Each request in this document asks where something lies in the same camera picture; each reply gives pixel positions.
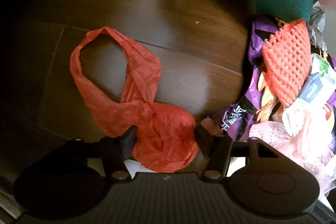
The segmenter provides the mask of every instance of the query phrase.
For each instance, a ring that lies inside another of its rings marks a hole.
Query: floor tile
[[[47,79],[40,123],[61,136],[93,142],[105,135],[92,119],[69,69],[71,52],[85,34],[82,30],[64,29]]]
[[[37,122],[45,77],[62,30],[59,25],[23,20],[6,32],[1,109]]]

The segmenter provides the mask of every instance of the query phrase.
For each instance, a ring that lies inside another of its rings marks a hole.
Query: metal rivet
[[[221,173],[219,173],[216,170],[208,170],[208,171],[204,172],[204,175],[208,179],[219,179],[221,177]]]
[[[126,171],[116,171],[113,172],[112,177],[114,179],[126,179],[128,177],[128,173]]]

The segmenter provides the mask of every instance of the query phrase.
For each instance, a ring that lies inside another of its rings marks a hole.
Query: purple snack bag
[[[259,79],[258,59],[263,55],[261,46],[264,40],[279,30],[277,21],[268,16],[256,16],[252,22],[251,40],[248,49],[248,59],[253,68],[250,86],[245,95],[237,102],[219,112],[213,117],[214,123],[220,123],[222,130],[233,139],[246,141],[251,126],[256,123],[255,113],[260,108],[262,93],[257,90]]]

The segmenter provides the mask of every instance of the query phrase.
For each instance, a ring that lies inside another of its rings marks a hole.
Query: wooden floor
[[[157,102],[183,107],[200,121],[239,96],[248,39],[246,0],[9,3],[2,51],[4,117],[43,128],[50,135],[99,140],[104,134],[73,82],[69,57],[88,30],[102,26],[143,43],[159,57]],[[87,78],[118,100],[126,67],[121,49],[111,39],[99,37],[83,50],[81,61]],[[11,145],[16,154],[15,143]]]

